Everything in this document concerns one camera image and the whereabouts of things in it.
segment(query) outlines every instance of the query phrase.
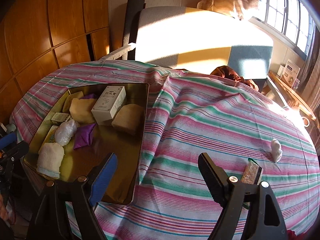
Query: brown cloth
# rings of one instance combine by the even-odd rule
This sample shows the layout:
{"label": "brown cloth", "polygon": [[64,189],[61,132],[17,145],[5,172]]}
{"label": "brown cloth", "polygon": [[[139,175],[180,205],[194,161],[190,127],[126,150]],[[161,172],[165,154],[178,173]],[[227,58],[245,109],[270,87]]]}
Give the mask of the brown cloth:
{"label": "brown cloth", "polygon": [[253,82],[252,79],[245,80],[243,77],[239,77],[239,75],[232,68],[228,66],[220,66],[217,67],[214,71],[211,72],[210,75],[227,78],[236,82],[241,82],[246,84],[247,86],[259,91],[259,87]]}

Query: wooden cabinet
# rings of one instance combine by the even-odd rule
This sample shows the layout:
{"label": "wooden cabinet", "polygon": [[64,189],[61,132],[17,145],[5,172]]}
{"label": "wooden cabinet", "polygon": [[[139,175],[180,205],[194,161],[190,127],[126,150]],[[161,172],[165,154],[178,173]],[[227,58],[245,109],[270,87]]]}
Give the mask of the wooden cabinet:
{"label": "wooden cabinet", "polygon": [[91,41],[95,60],[109,54],[109,28],[91,33]]}
{"label": "wooden cabinet", "polygon": [[58,69],[53,52],[50,51],[24,69],[17,77],[17,82],[23,94],[40,79]]}
{"label": "wooden cabinet", "polygon": [[47,0],[16,0],[4,23],[8,56],[14,73],[50,49]]}
{"label": "wooden cabinet", "polygon": [[0,22],[0,89],[11,78],[7,48],[4,38],[4,21]]}
{"label": "wooden cabinet", "polygon": [[86,32],[109,26],[108,0],[83,0]]}
{"label": "wooden cabinet", "polygon": [[48,0],[53,45],[84,34],[82,0]]}
{"label": "wooden cabinet", "polygon": [[0,122],[9,123],[9,117],[21,97],[13,79],[4,88],[0,89]]}
{"label": "wooden cabinet", "polygon": [[86,36],[81,36],[54,49],[59,67],[90,61]]}

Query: blue gripper pad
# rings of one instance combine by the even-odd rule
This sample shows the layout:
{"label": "blue gripper pad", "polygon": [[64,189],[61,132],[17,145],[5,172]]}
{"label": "blue gripper pad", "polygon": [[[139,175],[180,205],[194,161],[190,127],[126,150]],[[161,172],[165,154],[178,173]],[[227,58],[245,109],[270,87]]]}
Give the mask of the blue gripper pad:
{"label": "blue gripper pad", "polygon": [[10,143],[13,143],[16,140],[17,135],[14,132],[3,136],[2,138],[0,138],[0,150],[2,150],[4,147],[7,147]]}
{"label": "blue gripper pad", "polygon": [[113,154],[110,159],[106,162],[101,172],[95,179],[91,187],[91,195],[89,198],[89,204],[94,207],[95,204],[102,200],[104,193],[115,174],[115,171],[118,166],[118,158]]}

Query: window frame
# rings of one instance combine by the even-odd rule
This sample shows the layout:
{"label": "window frame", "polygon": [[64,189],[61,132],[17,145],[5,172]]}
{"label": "window frame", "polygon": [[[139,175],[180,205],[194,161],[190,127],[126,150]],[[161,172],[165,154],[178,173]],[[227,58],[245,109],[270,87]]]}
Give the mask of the window frame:
{"label": "window frame", "polygon": [[289,0],[284,0],[284,23],[282,27],[282,32],[278,31],[275,27],[269,25],[268,22],[268,14],[269,14],[269,7],[270,7],[270,0],[266,1],[266,14],[265,14],[265,20],[262,21],[259,18],[253,16],[249,21],[258,27],[264,29],[265,31],[271,33],[274,35],[276,38],[281,40],[283,43],[285,43],[289,48],[291,48],[295,53],[299,55],[303,60],[306,60],[307,54],[305,53],[306,51],[309,50],[311,40],[312,40],[312,34],[313,34],[313,24],[311,23],[311,16],[309,14],[309,29],[308,29],[308,36],[307,36],[307,44],[306,44],[306,49],[305,51],[302,51],[298,46],[298,40],[299,40],[299,35],[300,35],[300,26],[301,26],[301,1],[298,1],[298,14],[299,14],[299,23],[298,23],[298,29],[297,29],[297,37],[296,37],[296,42],[291,41],[287,36],[286,36],[286,31],[287,31],[287,26],[288,26],[288,21],[289,21]]}

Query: person's hand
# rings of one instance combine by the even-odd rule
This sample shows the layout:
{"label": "person's hand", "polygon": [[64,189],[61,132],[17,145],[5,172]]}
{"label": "person's hand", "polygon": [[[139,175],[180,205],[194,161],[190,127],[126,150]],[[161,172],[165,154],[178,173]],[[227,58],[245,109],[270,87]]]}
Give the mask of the person's hand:
{"label": "person's hand", "polygon": [[3,204],[3,197],[1,194],[0,194],[0,218],[4,221],[7,221],[9,218],[8,212]]}

